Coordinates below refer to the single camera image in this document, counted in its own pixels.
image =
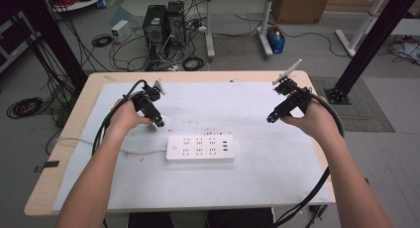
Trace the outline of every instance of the power socket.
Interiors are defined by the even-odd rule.
[[[166,159],[170,163],[232,162],[232,135],[169,136]]]

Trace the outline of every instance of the cardboard box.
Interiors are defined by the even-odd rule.
[[[319,23],[328,0],[277,0],[272,4],[276,23]]]
[[[286,39],[278,27],[268,28],[268,31],[266,31],[266,40],[268,41],[269,46],[271,47],[271,50],[274,54],[280,54],[283,52]]]

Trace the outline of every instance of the power strip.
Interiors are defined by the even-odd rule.
[[[232,162],[232,135],[169,136],[166,159],[170,163]]]

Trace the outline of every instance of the forearm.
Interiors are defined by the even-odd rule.
[[[107,132],[102,144],[71,189],[56,227],[101,226],[124,136],[124,133]]]
[[[345,140],[319,140],[330,167],[342,227],[391,227]]]

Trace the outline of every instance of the table leg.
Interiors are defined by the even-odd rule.
[[[271,47],[269,46],[268,41],[266,40],[266,25],[268,22],[269,11],[271,9],[272,0],[266,0],[265,2],[265,9],[263,11],[263,19],[262,19],[262,26],[259,30],[259,37],[262,42],[263,50],[265,51],[265,58],[271,57],[273,55]]]
[[[207,26],[206,26],[206,46],[207,55],[211,60],[216,54],[214,52],[213,36],[211,35],[211,0],[207,0]]]

